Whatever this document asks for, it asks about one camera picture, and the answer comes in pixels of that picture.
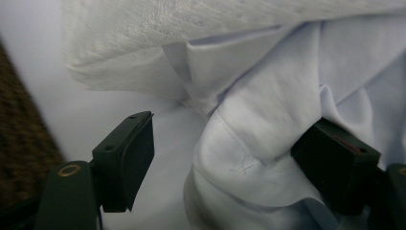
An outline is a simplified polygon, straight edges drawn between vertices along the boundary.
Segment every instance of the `crumpled fabric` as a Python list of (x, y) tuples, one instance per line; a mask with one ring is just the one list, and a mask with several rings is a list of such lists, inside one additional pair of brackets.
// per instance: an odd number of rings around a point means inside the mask
[(325, 117), (405, 163), (405, 1), (65, 3), (65, 56), (94, 90), (171, 97), (208, 121), (185, 183), (193, 229), (363, 229), (290, 157)]

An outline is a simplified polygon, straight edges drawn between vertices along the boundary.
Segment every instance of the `brown carpet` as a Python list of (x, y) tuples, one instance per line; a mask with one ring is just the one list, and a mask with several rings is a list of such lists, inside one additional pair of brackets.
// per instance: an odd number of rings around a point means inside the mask
[(0, 45), (0, 209), (39, 195), (62, 157)]

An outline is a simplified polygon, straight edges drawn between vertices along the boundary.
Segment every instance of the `white cloth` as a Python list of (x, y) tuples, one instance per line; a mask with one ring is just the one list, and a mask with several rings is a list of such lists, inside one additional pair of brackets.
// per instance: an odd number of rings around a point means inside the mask
[[(335, 229), (289, 150), (324, 116), (382, 167), (405, 162), (405, 6), (69, 1), (66, 61), (91, 89), (165, 95), (208, 119), (185, 185), (193, 228)], [(336, 20), (303, 24), (321, 19)]]

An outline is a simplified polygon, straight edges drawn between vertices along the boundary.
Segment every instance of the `garment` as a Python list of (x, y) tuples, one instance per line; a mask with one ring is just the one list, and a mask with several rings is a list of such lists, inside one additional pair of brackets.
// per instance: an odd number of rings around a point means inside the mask
[[(406, 2), (138, 3), (67, 3), (66, 62), (91, 89), (157, 93), (207, 119), (185, 184), (192, 228), (339, 228), (289, 154), (322, 116), (381, 151), (380, 167), (405, 162)], [(109, 21), (107, 6), (126, 10)]]

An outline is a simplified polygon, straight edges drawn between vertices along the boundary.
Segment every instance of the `textured white fabric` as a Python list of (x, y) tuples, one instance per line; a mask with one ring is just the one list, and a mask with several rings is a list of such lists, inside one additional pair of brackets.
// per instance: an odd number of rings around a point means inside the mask
[(405, 6), (69, 1), (66, 62), (91, 89), (172, 97), (208, 120), (185, 184), (193, 228), (336, 229), (289, 150), (324, 116), (381, 167), (405, 162)]

